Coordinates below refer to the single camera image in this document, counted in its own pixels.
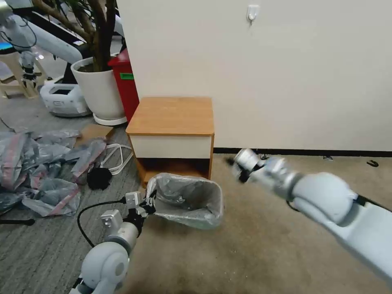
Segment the potted plant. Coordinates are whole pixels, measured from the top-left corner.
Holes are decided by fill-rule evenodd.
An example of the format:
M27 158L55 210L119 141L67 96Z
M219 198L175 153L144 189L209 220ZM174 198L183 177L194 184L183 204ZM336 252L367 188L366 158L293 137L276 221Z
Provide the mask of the potted plant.
M67 29L82 37L92 57L72 64L73 75L85 97L94 119L102 125L118 125L127 121L112 69L110 46L116 21L116 0L63 0L73 11L77 23L63 13L56 0L32 0L35 7L57 19Z

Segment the white cable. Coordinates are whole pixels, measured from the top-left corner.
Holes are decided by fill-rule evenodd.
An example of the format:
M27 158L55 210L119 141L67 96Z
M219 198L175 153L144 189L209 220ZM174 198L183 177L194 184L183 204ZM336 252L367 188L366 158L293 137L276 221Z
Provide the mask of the white cable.
M127 163L131 160L132 156L134 155L132 152L132 148L127 146L127 145L121 145L121 144L110 144L106 146L106 149L111 149L114 148L107 156L106 158L101 162L100 167L103 167L103 165L108 161L108 159L119 149L120 150L120 156L121 156L121 163L119 165L117 165L116 167L111 167L108 170L111 172L111 174L113 176L119 174L123 168L127 165ZM124 157L123 157L123 150L122 148L127 148L129 150L131 150L131 154L127 157L127 159L124 161Z

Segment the wooden nightstand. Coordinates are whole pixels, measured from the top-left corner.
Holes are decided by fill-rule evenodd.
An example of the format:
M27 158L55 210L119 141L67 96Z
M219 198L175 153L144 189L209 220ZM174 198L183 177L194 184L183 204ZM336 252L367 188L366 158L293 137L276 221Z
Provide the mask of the wooden nightstand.
M161 172L211 178L211 98L144 97L126 132L144 187Z

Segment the red trash bin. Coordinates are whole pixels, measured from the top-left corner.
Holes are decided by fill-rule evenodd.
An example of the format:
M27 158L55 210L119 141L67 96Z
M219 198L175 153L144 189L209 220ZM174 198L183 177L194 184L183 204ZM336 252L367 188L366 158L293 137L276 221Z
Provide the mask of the red trash bin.
M139 97L136 90L134 74L132 73L128 50L124 49L116 57L112 58L108 62L108 65L113 69L118 92L120 93L125 115L129 122L139 105Z

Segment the white wall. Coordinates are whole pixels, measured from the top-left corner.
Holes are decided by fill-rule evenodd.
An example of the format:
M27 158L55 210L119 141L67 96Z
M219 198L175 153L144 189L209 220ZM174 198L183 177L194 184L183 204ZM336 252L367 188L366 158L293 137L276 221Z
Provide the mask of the white wall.
M392 150L390 0L117 2L139 96L211 96L215 147Z

